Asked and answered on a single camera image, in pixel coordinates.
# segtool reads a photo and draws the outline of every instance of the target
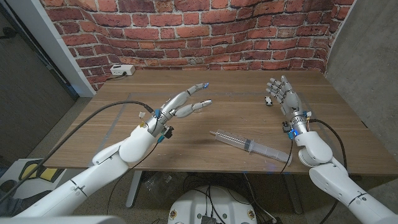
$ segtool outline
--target wooden table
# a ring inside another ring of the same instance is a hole
[[[137,170],[202,171],[202,172],[267,172],[278,173],[284,163],[259,154],[248,154],[216,141],[209,131],[223,129],[256,142],[289,153],[290,140],[282,132],[285,117],[273,99],[264,102],[266,83],[271,77],[286,75],[299,94],[304,107],[325,121],[341,136],[348,161],[348,171],[359,175],[397,175],[398,163],[365,127],[321,73],[304,71],[136,71],[131,77],[107,81],[97,95],[70,126],[78,123],[99,107],[121,100],[142,101],[153,109],[170,97],[197,83],[209,82],[209,88],[196,92],[187,103],[211,99],[213,104],[182,119],[173,118],[173,136],[165,139]],[[138,105],[109,108],[77,131],[46,163],[48,167],[85,168],[104,147],[128,137],[140,123]],[[312,123],[312,130],[333,148],[341,159],[341,149],[334,135]],[[307,174],[298,159],[299,147],[293,146],[292,163],[285,171]]]

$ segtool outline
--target wall outlet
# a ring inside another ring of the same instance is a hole
[[[111,68],[112,75],[123,75],[126,72],[126,75],[132,75],[136,71],[133,65],[113,65]]]

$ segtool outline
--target cable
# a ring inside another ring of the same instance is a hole
[[[342,151],[342,153],[343,153],[344,168],[347,169],[346,150],[345,150],[345,148],[344,148],[344,144],[343,144],[343,141],[341,140],[340,136],[337,134],[337,132],[336,132],[331,126],[329,126],[329,124],[326,124],[325,122],[323,122],[323,121],[321,121],[321,120],[319,120],[319,119],[315,119],[315,118],[314,118],[314,119],[310,119],[310,123],[312,123],[312,122],[318,122],[318,123],[321,123],[321,124],[325,125],[330,131],[333,132],[333,134],[335,134],[335,136],[336,136],[338,142],[340,143],[341,151]],[[320,222],[320,224],[323,224],[323,223],[329,218],[329,216],[331,215],[331,213],[335,210],[337,204],[338,204],[338,200],[336,199],[336,200],[335,200],[335,203],[334,203],[333,206],[332,206],[332,208],[331,208],[330,211],[325,215],[325,217],[324,217],[323,220]]]
[[[7,199],[8,197],[10,197],[12,195],[12,193],[17,190],[17,188],[19,186],[21,186],[21,184],[23,184],[34,172],[37,171],[37,169],[41,168],[42,165],[70,138],[70,136],[72,136],[72,134],[74,134],[77,130],[79,130],[79,128],[81,128],[85,123],[87,123],[87,121],[89,121],[91,118],[93,118],[95,115],[97,115],[99,112],[105,110],[106,108],[109,108],[111,106],[116,106],[116,105],[120,105],[120,104],[126,104],[126,103],[132,103],[132,104],[138,104],[143,106],[148,112],[152,113],[154,110],[146,105],[145,103],[141,103],[138,101],[119,101],[119,102],[115,102],[115,103],[110,103],[108,105],[105,105],[103,107],[101,107],[100,109],[96,110],[94,113],[92,113],[89,117],[87,117],[84,121],[82,121],[78,126],[76,126],[64,139],[62,139],[62,141],[60,141],[43,159],[42,161],[39,162],[39,164],[37,164],[37,166],[35,168],[33,168],[24,178],[22,178],[22,180],[20,180],[10,191],[8,191],[1,199],[0,199],[0,203],[2,203],[5,199]]]
[[[108,215],[109,204],[111,203],[112,194],[113,194],[113,191],[115,190],[117,184],[120,182],[120,180],[121,180],[128,172],[132,171],[136,166],[138,166],[141,162],[143,162],[143,161],[155,150],[155,148],[156,148],[156,146],[157,146],[158,144],[159,144],[159,142],[156,143],[156,145],[154,146],[154,148],[151,150],[150,153],[148,153],[148,155],[146,155],[146,157],[144,157],[143,159],[141,159],[141,161],[139,161],[136,165],[134,165],[129,171],[125,172],[125,173],[119,178],[119,180],[116,182],[116,184],[113,186],[113,189],[112,189],[112,191],[111,191],[111,195],[109,196],[109,199],[108,199],[108,204],[106,205],[106,215]]]
[[[108,80],[119,80],[119,79],[121,79],[122,77],[125,77],[126,75],[127,75],[127,72],[123,72],[122,75],[116,76],[116,77],[113,77],[113,78],[107,78],[105,81],[108,81]]]
[[[292,149],[293,149],[293,140],[292,140],[292,145],[290,146],[290,153],[289,153],[289,156],[288,156],[287,161],[286,161],[286,163],[285,163],[285,166],[284,166],[284,168],[280,171],[279,174],[283,174],[283,172],[284,172],[284,170],[285,170],[287,164],[289,163],[289,159],[290,159],[290,157],[292,156]]]

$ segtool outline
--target table leg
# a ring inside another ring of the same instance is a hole
[[[132,208],[134,206],[134,202],[136,201],[136,197],[138,194],[139,186],[141,183],[141,175],[142,170],[134,171],[134,176],[132,177],[129,195],[127,196],[126,207]]]
[[[292,174],[283,175],[287,191],[289,192],[290,201],[292,202],[294,212],[296,214],[303,213],[303,207],[301,206],[299,192],[297,190],[296,181]]]

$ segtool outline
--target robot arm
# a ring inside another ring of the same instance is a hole
[[[166,122],[173,116],[183,118],[195,110],[210,105],[211,100],[206,100],[178,109],[191,94],[207,86],[208,83],[197,84],[169,100],[144,124],[138,125],[128,138],[95,155],[92,160],[93,166],[53,190],[16,217],[70,215],[91,194],[122,176],[129,169],[128,162],[137,162],[141,159],[160,133],[162,135],[158,142],[161,142],[164,136],[171,137],[173,128],[168,127]]]
[[[266,89],[281,104],[290,121],[294,140],[303,148],[298,152],[302,164],[311,167],[310,178],[321,190],[339,200],[365,224],[398,223],[398,216],[378,202],[348,177],[345,167],[334,157],[329,145],[315,131],[307,131],[306,117],[299,96],[286,77],[271,78]]]

